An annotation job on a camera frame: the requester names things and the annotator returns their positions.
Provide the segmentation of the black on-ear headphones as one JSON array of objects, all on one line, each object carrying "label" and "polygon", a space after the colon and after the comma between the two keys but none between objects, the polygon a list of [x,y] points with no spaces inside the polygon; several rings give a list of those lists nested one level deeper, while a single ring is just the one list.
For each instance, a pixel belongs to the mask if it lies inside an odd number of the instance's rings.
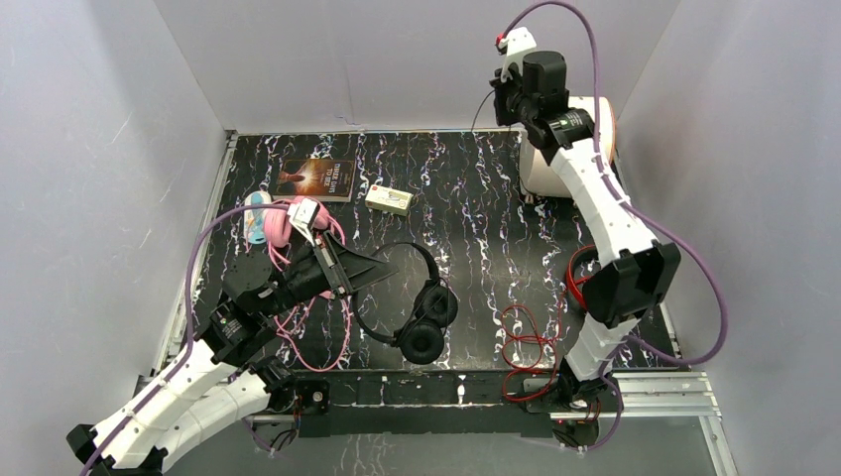
[{"label": "black on-ear headphones", "polygon": [[399,348],[410,363],[431,364],[443,352],[444,331],[457,317],[458,299],[441,276],[437,263],[426,247],[408,241],[392,242],[376,249],[373,255],[378,256],[397,246],[411,246],[418,251],[428,271],[428,278],[415,297],[408,320],[391,335],[376,332],[363,321],[357,295],[350,299],[352,315],[366,335],[390,347]]}]

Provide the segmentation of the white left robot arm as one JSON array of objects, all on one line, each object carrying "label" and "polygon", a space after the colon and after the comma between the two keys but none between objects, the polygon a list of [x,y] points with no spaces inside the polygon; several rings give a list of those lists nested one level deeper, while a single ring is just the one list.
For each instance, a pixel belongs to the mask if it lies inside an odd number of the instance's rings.
[{"label": "white left robot arm", "polygon": [[276,357],[252,360],[276,336],[273,317],[326,291],[348,296],[397,271],[330,233],[284,272],[264,252],[239,255],[217,307],[175,359],[112,416],[69,432],[83,474],[163,475],[236,421],[287,411],[300,399],[293,371]]}]

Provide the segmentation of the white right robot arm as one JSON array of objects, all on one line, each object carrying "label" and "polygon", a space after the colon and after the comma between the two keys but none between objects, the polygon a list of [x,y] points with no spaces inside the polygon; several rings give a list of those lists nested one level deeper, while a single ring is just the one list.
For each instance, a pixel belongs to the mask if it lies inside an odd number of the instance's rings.
[{"label": "white right robot arm", "polygon": [[600,269],[583,284],[585,317],[578,338],[557,366],[559,401],[585,410],[608,384],[616,351],[660,304],[680,262],[630,210],[630,200],[601,157],[600,100],[574,108],[562,54],[506,49],[491,85],[496,120],[522,125],[546,165],[577,204],[598,253]]}]

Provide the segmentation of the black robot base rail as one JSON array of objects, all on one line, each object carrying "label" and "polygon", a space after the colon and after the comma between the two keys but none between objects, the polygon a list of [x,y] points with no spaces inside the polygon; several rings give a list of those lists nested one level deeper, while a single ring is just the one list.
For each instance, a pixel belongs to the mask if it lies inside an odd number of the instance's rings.
[{"label": "black robot base rail", "polygon": [[509,401],[537,392],[542,381],[523,387],[505,383],[502,371],[338,371],[297,375],[303,438],[352,434],[512,433],[550,437],[565,419],[615,413],[616,398],[603,392],[582,409],[561,404],[551,393],[529,402]]}]

